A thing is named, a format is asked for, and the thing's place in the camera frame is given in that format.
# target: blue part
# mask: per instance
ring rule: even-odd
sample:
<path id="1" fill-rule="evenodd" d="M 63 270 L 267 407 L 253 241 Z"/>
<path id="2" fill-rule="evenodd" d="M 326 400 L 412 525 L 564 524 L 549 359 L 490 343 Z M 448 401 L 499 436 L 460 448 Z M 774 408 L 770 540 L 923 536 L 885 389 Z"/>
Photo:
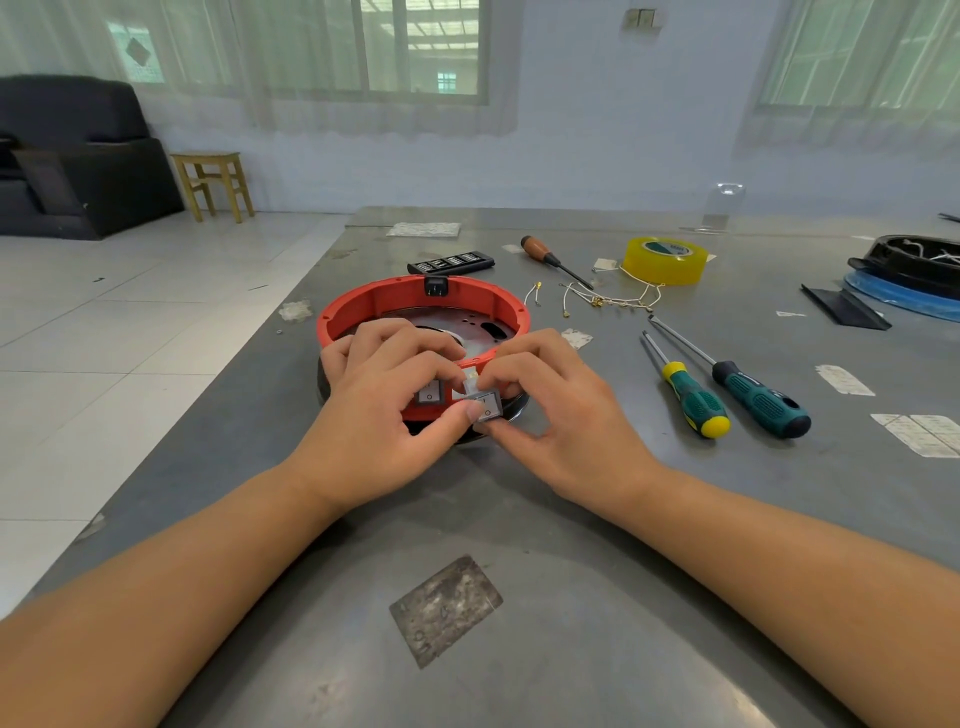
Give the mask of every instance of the blue part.
<path id="1" fill-rule="evenodd" d="M 864 271 L 851 271 L 844 276 L 844 282 L 860 293 L 889 303 L 908 311 L 916 311 L 937 319 L 946 319 L 960 323 L 960 301 L 933 296 L 929 293 L 914 291 L 889 280 L 879 279 Z"/>

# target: yellow tape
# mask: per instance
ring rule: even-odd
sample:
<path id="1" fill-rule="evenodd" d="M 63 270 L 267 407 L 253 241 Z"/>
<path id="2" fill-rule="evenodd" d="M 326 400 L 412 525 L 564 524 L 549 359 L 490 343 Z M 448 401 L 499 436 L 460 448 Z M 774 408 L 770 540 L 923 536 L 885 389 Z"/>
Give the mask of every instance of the yellow tape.
<path id="1" fill-rule="evenodd" d="M 696 283 L 706 265 L 707 251 L 699 245 L 668 237 L 635 237 L 623 256 L 623 270 L 657 285 Z"/>

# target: tile floor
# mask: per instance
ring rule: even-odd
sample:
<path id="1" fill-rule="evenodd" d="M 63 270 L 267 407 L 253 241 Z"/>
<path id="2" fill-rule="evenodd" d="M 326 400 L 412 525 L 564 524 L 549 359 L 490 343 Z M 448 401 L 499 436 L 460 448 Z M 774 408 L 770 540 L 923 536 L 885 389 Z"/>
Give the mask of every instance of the tile floor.
<path id="1" fill-rule="evenodd" d="M 183 213 L 103 241 L 0 237 L 0 618 L 346 221 Z"/>

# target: worn sticker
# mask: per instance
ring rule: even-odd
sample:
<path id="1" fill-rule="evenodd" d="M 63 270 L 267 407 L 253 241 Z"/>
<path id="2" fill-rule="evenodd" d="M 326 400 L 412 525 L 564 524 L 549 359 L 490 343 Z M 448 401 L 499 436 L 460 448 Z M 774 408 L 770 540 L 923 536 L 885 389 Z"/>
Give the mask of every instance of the worn sticker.
<path id="1" fill-rule="evenodd" d="M 939 437 L 906 415 L 871 415 L 887 431 L 921 457 L 960 457 Z"/>
<path id="2" fill-rule="evenodd" d="M 870 387 L 853 376 L 843 367 L 833 364 L 818 364 L 817 374 L 842 395 L 860 395 L 861 397 L 876 397 Z"/>
<path id="3" fill-rule="evenodd" d="M 960 452 L 960 425 L 942 415 L 910 415 L 910 419 L 938 440 Z"/>
<path id="4" fill-rule="evenodd" d="M 582 331 L 578 331 L 575 328 L 568 328 L 566 331 L 562 332 L 560 335 L 564 339 L 566 339 L 566 342 L 574 349 L 582 349 L 591 341 L 593 341 L 593 337 L 590 336 L 588 333 L 583 333 Z"/>
<path id="5" fill-rule="evenodd" d="M 397 237 L 457 237 L 460 223 L 397 223 L 387 234 Z"/>
<path id="6" fill-rule="evenodd" d="M 461 556 L 390 605 L 390 614 L 420 669 L 503 604 L 469 556 Z"/>
<path id="7" fill-rule="evenodd" d="M 620 264 L 616 260 L 611 260 L 608 257 L 598 257 L 596 262 L 593 263 L 593 272 L 599 273 L 600 271 L 615 271 L 620 267 Z"/>

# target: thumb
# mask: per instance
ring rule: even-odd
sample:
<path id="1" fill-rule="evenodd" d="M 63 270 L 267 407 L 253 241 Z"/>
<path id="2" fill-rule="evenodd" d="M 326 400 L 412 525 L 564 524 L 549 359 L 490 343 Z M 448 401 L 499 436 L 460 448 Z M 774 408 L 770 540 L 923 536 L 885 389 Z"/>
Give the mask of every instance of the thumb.
<path id="1" fill-rule="evenodd" d="M 411 466 L 425 471 L 453 447 L 483 412 L 483 403 L 477 400 L 461 400 L 448 407 L 435 422 L 414 436 Z"/>

